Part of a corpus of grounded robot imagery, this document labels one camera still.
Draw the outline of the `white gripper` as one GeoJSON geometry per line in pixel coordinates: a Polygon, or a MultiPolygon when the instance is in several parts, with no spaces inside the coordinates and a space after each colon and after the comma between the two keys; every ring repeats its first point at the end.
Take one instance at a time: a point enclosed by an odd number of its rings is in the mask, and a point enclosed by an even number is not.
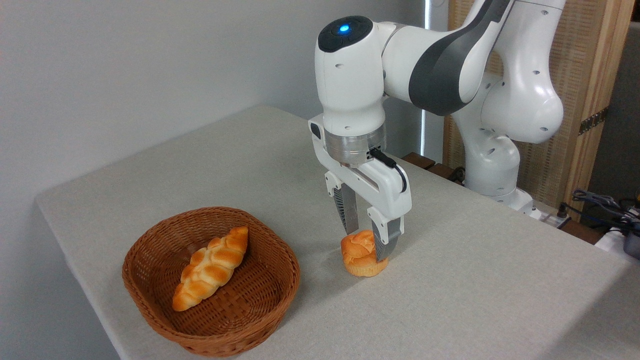
{"type": "Polygon", "coordinates": [[[308,121],[309,130],[316,125],[317,133],[311,135],[313,148],[320,164],[328,171],[324,174],[327,193],[333,198],[346,235],[359,228],[355,192],[371,206],[367,214],[371,219],[377,262],[386,260],[404,234],[404,218],[412,208],[410,186],[403,189],[402,174],[394,167],[371,158],[357,167],[347,167],[330,157],[325,149],[322,114],[308,121]]]}

